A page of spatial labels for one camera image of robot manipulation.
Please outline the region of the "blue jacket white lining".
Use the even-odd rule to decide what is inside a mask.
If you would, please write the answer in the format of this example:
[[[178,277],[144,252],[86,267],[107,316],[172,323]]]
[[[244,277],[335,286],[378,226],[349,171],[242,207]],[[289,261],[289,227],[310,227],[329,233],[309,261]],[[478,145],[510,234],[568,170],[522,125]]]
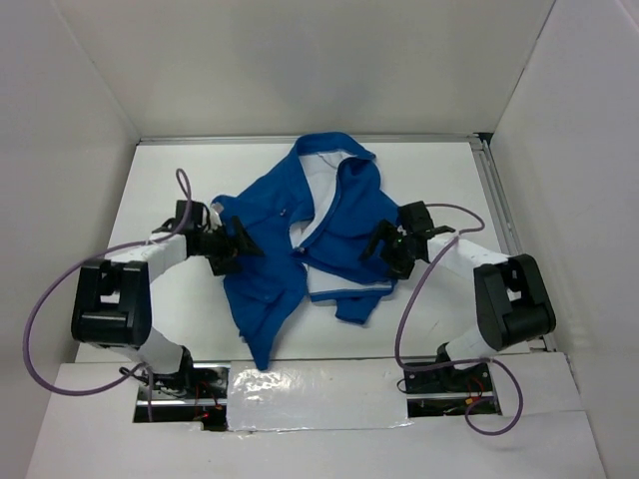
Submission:
[[[232,318],[255,366],[270,366],[276,338],[305,298],[331,301],[337,319],[364,325],[396,282],[362,254],[378,224],[398,222],[373,152],[346,133],[299,137],[265,175],[212,201],[239,219],[263,255],[242,255],[224,279]]]

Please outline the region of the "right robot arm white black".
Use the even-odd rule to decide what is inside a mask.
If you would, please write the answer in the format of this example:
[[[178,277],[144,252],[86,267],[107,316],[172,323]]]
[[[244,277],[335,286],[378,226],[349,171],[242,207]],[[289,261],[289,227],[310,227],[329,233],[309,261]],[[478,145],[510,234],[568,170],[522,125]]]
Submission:
[[[469,213],[464,207],[452,208]],[[397,213],[396,225],[387,220],[377,224],[359,259],[380,259],[391,279],[408,279],[417,261],[427,263],[395,337],[395,358],[405,372],[429,374],[443,389],[456,391],[500,351],[555,329],[556,315],[535,258],[493,251],[464,238],[485,228],[479,215],[469,213],[478,221],[477,227],[458,231],[436,225],[424,202],[401,206]],[[409,312],[438,266],[473,283],[475,323],[441,345],[433,363],[404,363],[400,344]]]

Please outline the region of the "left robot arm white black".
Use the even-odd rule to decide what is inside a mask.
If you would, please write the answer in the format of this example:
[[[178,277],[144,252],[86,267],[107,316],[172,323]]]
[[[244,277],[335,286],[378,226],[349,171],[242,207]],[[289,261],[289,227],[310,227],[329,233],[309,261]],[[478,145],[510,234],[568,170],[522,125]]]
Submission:
[[[192,256],[205,258],[212,273],[222,276],[241,272],[241,257],[263,255],[238,217],[225,224],[205,204],[179,200],[175,215],[142,244],[83,262],[72,337],[145,364],[155,384],[176,398],[187,397],[198,383],[194,361],[186,346],[154,327],[151,284]]]

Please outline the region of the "white glossy taped sheet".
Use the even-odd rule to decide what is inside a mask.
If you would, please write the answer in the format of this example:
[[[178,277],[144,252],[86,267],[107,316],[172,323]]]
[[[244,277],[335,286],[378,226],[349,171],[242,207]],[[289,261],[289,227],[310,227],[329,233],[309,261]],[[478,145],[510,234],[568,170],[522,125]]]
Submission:
[[[391,359],[234,361],[227,423],[234,432],[376,430],[411,424]]]

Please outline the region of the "aluminium frame rail back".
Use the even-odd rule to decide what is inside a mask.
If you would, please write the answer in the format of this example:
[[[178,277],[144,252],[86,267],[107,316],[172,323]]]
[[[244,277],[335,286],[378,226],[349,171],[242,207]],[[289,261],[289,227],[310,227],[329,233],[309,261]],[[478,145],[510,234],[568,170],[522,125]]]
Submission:
[[[299,135],[266,136],[195,136],[195,137],[143,137],[139,146],[167,145],[263,145],[291,144]],[[359,143],[467,143],[472,148],[481,148],[482,140],[477,134],[363,134],[353,135]]]

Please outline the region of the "aluminium frame rail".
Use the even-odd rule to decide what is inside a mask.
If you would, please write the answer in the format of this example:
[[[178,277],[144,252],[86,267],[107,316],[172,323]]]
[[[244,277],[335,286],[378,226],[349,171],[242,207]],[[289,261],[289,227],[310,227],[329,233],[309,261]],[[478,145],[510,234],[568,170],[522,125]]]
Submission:
[[[139,146],[167,145],[263,145],[291,144],[299,135],[266,136],[195,136],[195,137],[143,137]],[[472,148],[481,148],[482,140],[477,134],[363,134],[353,135],[359,143],[467,143]]]
[[[488,344],[503,350],[552,332],[556,316],[536,260],[523,252],[490,151],[490,133],[472,148],[504,265],[483,266],[477,275],[479,326]]]

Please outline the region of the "aluminium frame rail right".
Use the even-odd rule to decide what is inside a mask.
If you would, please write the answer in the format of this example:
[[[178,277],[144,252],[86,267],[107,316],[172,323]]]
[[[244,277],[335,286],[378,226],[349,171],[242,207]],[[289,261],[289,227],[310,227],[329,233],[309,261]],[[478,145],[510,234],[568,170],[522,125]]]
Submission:
[[[488,344],[503,350],[552,332],[556,316],[536,260],[523,252],[490,151],[490,133],[472,148],[504,265],[483,266],[477,275],[479,326]]]

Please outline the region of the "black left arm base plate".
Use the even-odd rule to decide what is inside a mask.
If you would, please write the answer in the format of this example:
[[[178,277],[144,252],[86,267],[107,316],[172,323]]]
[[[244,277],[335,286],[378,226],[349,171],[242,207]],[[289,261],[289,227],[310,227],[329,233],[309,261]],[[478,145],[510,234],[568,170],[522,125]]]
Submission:
[[[221,407],[227,403],[230,366],[196,362],[186,379],[165,375],[154,376],[153,391],[149,389],[145,370],[136,372],[132,378],[139,383],[137,402],[146,405],[148,399],[161,406],[202,405]]]

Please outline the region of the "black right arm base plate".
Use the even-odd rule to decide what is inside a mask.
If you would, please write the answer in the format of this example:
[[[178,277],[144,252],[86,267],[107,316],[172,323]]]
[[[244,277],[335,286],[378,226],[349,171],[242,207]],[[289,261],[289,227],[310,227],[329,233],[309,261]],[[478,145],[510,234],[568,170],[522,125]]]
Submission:
[[[431,371],[403,373],[398,389],[407,394],[443,394],[464,393],[478,394],[491,392],[492,381],[485,364],[477,364],[470,368],[458,370],[446,367]]]

